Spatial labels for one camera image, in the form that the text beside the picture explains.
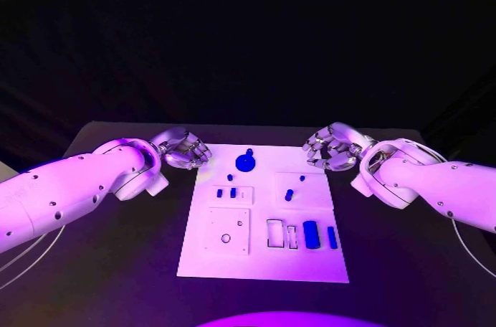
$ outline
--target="circular hole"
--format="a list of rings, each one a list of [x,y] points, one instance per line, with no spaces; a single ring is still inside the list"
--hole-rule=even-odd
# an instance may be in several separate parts
[[[221,240],[222,240],[224,243],[228,243],[231,241],[231,235],[229,234],[224,234]]]

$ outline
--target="robotic hand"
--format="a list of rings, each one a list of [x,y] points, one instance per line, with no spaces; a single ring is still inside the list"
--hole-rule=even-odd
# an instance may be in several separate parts
[[[314,159],[327,147],[330,159]],[[397,209],[418,195],[438,213],[466,224],[496,232],[496,169],[446,158],[421,144],[400,138],[376,142],[343,123],[333,123],[307,139],[309,164],[332,171],[350,169],[358,160],[359,174],[352,186]]]
[[[108,192],[128,200],[169,185],[162,159],[183,169],[201,167],[212,153],[185,128],[172,128],[150,142],[123,138],[40,166],[0,183],[0,253],[88,214]]]

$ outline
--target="table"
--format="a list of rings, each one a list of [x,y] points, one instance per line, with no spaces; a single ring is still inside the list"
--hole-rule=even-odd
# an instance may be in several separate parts
[[[92,122],[65,156],[114,138],[152,139],[169,127]],[[185,127],[208,143],[274,146],[301,145],[319,130]],[[412,130],[362,131],[379,141],[421,141]],[[327,173],[349,284],[176,277],[196,171],[163,166],[166,190],[127,202],[108,196],[0,291],[2,325],[179,327],[258,311],[307,311],[387,326],[493,326],[496,279],[463,250],[450,220],[421,199],[398,210],[366,198],[349,185],[356,171]],[[480,233],[466,226],[462,233],[496,268]]]

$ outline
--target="white board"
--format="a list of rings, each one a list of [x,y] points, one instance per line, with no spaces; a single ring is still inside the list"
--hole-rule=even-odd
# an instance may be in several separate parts
[[[349,283],[327,178],[322,169],[307,165],[306,152],[287,146],[208,146],[214,157],[196,177],[177,276]],[[235,159],[248,148],[257,165],[244,173]],[[234,199],[231,188],[237,188]],[[287,189],[294,190],[290,201],[284,199]],[[268,219],[283,221],[284,247],[268,247]],[[304,246],[303,222],[309,220],[319,227],[317,250]],[[288,240],[288,226],[296,226],[296,240]],[[330,249],[327,227],[336,232],[336,250]],[[294,241],[297,249],[290,249]]]

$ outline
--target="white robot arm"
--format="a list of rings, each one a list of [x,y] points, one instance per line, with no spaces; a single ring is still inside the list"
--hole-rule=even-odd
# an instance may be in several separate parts
[[[313,159],[325,146],[330,159]],[[447,162],[433,149],[404,138],[376,142],[343,123],[319,130],[303,150],[309,164],[332,171],[350,169],[361,160],[352,186],[365,196],[374,194],[404,209],[420,195],[444,216],[496,232],[496,169]]]
[[[150,142],[117,139],[15,176],[0,183],[0,253],[88,214],[108,192],[120,200],[143,190],[154,196],[169,185],[162,159],[193,169],[211,156],[199,138],[172,128]]]

